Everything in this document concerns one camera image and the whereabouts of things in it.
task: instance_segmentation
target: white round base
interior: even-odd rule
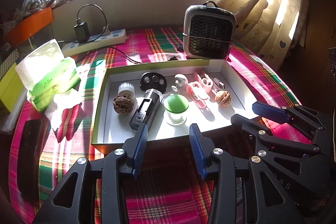
[[[180,126],[181,124],[184,124],[187,120],[186,112],[183,112],[181,114],[174,114],[166,110],[163,114],[163,117],[166,120],[167,124],[170,124],[173,127]]]

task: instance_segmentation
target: beige curtain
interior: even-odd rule
[[[236,16],[235,39],[275,71],[302,42],[309,0],[219,0],[220,8]]]

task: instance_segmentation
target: pink clip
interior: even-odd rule
[[[202,89],[206,93],[209,93],[211,91],[212,86],[213,86],[213,81],[209,77],[209,75],[207,75],[204,71],[202,71],[202,73],[195,72],[194,78],[195,78],[195,81],[198,81],[200,83]]]
[[[201,84],[199,82],[191,82],[187,84],[186,90],[191,99],[197,105],[197,107],[205,108],[207,106],[204,101],[209,100],[210,97],[202,89]]]

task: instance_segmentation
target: white tissue paper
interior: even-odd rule
[[[73,108],[81,102],[82,96],[74,89],[55,94],[54,99],[45,111],[45,115],[49,119],[53,131],[56,131],[60,127],[63,111],[67,108]]]

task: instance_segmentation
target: black cylindrical object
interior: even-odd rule
[[[150,130],[154,121],[155,115],[159,110],[162,101],[162,93],[155,89],[147,90],[142,102],[136,109],[129,125],[132,129],[137,130],[141,123],[147,125]]]

